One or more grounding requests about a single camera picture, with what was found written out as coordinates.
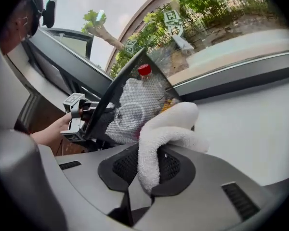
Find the red bottle cap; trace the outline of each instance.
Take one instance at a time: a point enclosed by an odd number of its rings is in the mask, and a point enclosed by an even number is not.
[[[138,68],[138,73],[142,76],[145,76],[145,75],[148,75],[152,72],[151,70],[151,66],[149,64],[144,64],[144,65],[141,65],[139,68]]]

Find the person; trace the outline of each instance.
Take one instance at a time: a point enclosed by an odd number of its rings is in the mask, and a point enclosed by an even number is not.
[[[33,36],[39,27],[39,20],[42,16],[43,0],[22,0],[14,9],[0,34],[2,54],[6,55],[21,41]],[[68,113],[46,129],[30,134],[30,136],[37,144],[50,145],[56,139],[61,138],[60,131],[68,130],[71,119],[71,114]],[[14,129],[29,134],[19,120],[17,120]]]

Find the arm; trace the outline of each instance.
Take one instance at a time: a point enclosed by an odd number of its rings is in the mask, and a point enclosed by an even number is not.
[[[62,137],[60,134],[61,131],[68,130],[68,123],[71,119],[72,115],[68,113],[44,130],[31,134],[31,137],[37,144],[50,145],[53,141]]]

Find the sky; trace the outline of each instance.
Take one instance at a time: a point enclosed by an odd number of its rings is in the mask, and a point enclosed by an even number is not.
[[[88,10],[104,10],[107,20],[106,30],[118,38],[124,27],[147,0],[58,0],[53,27],[80,31]],[[94,37],[91,61],[105,69],[113,47],[98,37]]]

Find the glass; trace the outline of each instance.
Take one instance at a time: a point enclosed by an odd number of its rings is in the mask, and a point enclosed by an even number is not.
[[[271,0],[58,0],[54,27],[94,35],[89,59],[112,78],[145,47],[173,85],[289,51]],[[86,56],[84,45],[61,41]]]

